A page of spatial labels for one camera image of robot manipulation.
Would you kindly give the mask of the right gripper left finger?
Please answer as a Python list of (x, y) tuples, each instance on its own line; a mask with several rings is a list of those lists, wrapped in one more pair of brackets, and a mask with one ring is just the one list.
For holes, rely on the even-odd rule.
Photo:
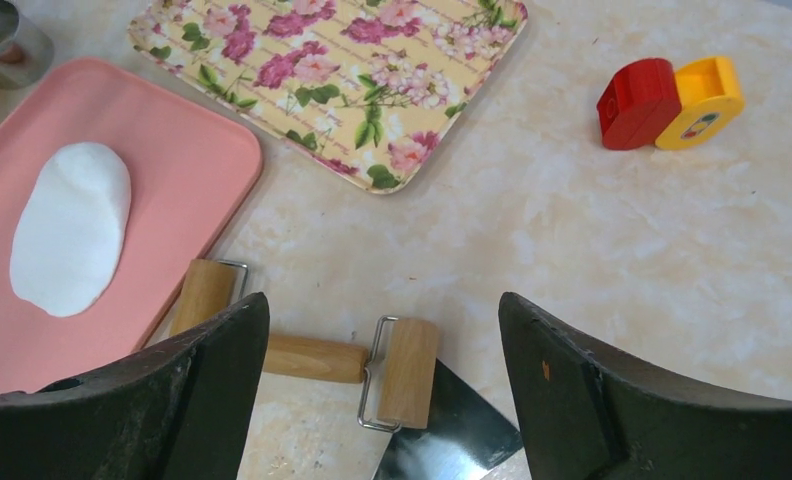
[(0, 395), (0, 479), (233, 479), (270, 329), (267, 297), (35, 392)]

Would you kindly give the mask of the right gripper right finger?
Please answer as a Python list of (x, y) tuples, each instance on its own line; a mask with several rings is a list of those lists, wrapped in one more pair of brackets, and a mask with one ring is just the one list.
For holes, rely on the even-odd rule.
[(513, 292), (498, 319), (533, 478), (792, 479), (792, 401), (659, 367)]

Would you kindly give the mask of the metal scraper wooden handle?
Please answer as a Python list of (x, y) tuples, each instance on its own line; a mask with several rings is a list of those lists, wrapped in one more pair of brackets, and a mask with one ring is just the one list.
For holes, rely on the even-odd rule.
[(517, 427), (437, 362), (428, 426), (394, 433), (372, 479), (482, 479), (522, 448)]

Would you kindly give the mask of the wooden rolling pin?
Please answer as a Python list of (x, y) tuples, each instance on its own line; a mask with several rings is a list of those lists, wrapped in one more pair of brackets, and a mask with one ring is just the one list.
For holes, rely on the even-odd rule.
[[(239, 296), (249, 279), (249, 268), (229, 260), (194, 259), (184, 276), (178, 306), (170, 322), (171, 336), (189, 330), (226, 307)], [(381, 338), (388, 333), (381, 390), (376, 415), (366, 418), (373, 366)], [(282, 376), (362, 386), (357, 422), (380, 432), (425, 429), (431, 415), (433, 378), (440, 333), (426, 320), (382, 316), (369, 348), (299, 336), (272, 334), (263, 370)]]

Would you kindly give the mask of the white dough ball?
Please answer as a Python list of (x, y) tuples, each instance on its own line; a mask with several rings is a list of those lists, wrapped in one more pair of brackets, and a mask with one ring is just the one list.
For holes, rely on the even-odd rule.
[(50, 316), (91, 307), (118, 268), (132, 200), (130, 173), (110, 147), (61, 147), (42, 166), (13, 235), (13, 293)]

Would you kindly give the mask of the pink plastic tray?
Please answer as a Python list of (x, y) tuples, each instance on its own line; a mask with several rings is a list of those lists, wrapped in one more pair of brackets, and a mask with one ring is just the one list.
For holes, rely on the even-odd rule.
[[(110, 286), (85, 312), (57, 318), (14, 294), (9, 257), (42, 166), (83, 141), (122, 158), (131, 211)], [(247, 128), (137, 75), (91, 57), (50, 71), (0, 125), (0, 394), (34, 392), (141, 349), (261, 170)]]

